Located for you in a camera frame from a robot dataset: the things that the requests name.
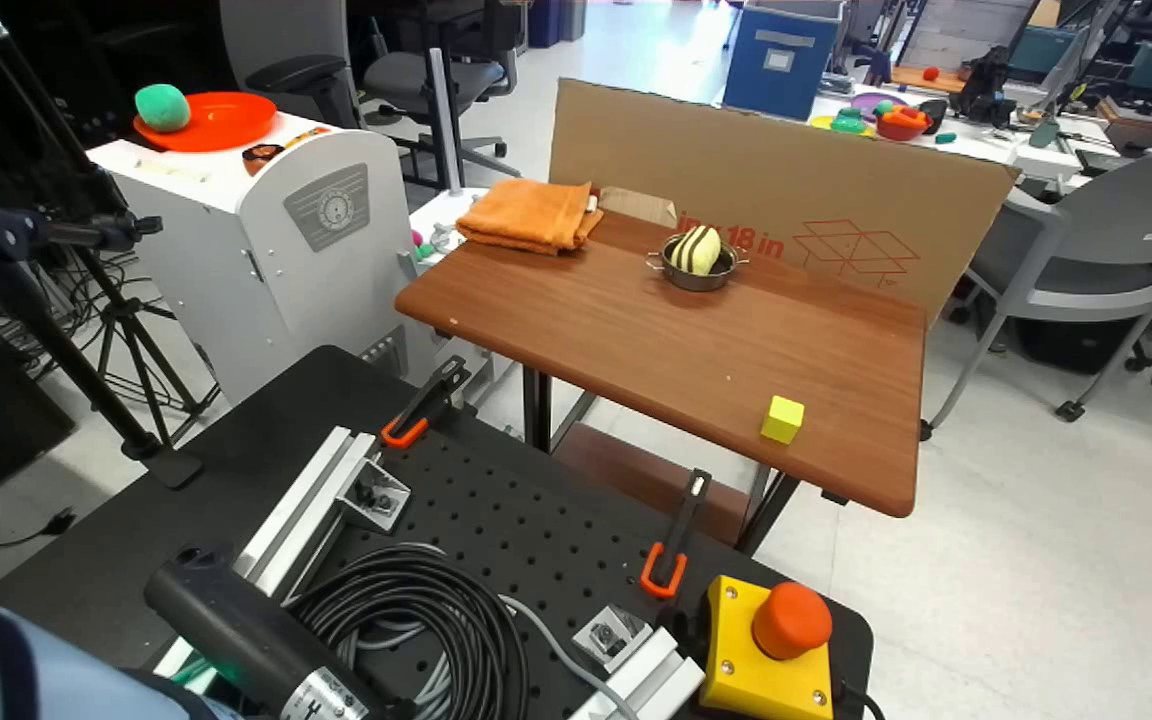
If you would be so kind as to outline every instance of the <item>tennis ball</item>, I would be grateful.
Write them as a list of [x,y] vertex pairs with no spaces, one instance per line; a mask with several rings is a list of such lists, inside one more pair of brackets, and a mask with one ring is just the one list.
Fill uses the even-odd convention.
[[179,130],[187,123],[187,100],[178,84],[145,84],[135,91],[135,114],[155,130]]
[[689,277],[708,277],[719,257],[723,237],[708,223],[698,223],[672,242],[670,264]]

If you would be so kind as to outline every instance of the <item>blue container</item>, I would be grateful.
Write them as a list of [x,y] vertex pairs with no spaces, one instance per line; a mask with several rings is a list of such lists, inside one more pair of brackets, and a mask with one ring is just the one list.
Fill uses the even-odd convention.
[[744,6],[723,104],[808,120],[822,91],[822,71],[836,48],[836,30],[839,17]]
[[559,0],[533,0],[530,6],[530,42],[549,48],[564,39],[564,3]]

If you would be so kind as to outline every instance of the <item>table leg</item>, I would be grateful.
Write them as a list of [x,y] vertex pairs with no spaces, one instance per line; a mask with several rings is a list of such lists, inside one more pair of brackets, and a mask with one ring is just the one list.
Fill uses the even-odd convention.
[[750,482],[750,494],[744,494],[744,518],[753,518],[753,511],[764,505],[764,494],[771,489],[771,476],[778,476],[778,468],[769,468],[769,464],[753,468],[753,482]]
[[538,367],[526,367],[526,439],[549,450],[549,413],[554,413],[554,379]]
[[581,423],[585,414],[588,414],[588,406],[592,406],[592,393],[581,393],[577,395],[577,405],[572,405],[572,413],[559,418],[559,429],[554,430],[554,449],[559,449],[564,442],[564,437],[572,430],[572,423]]
[[793,499],[796,489],[801,489],[801,481],[771,470],[769,491],[762,494],[762,505],[744,518],[738,552],[753,555],[764,542],[764,536],[771,531],[778,516],[785,511],[785,505]]

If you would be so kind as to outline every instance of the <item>green ball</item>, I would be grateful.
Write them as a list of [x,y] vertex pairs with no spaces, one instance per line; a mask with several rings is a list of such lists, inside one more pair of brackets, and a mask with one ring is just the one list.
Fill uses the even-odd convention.
[[145,84],[135,91],[135,114],[155,130],[179,130],[187,123],[187,100],[178,84]]
[[836,114],[831,123],[827,123],[836,134],[865,134],[865,114]]

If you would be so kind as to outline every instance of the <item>yellow cube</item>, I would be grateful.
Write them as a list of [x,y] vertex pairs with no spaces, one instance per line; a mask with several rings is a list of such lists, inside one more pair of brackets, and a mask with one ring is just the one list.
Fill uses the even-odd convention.
[[803,418],[808,418],[808,405],[771,395],[762,437],[769,437],[771,442],[793,442]]

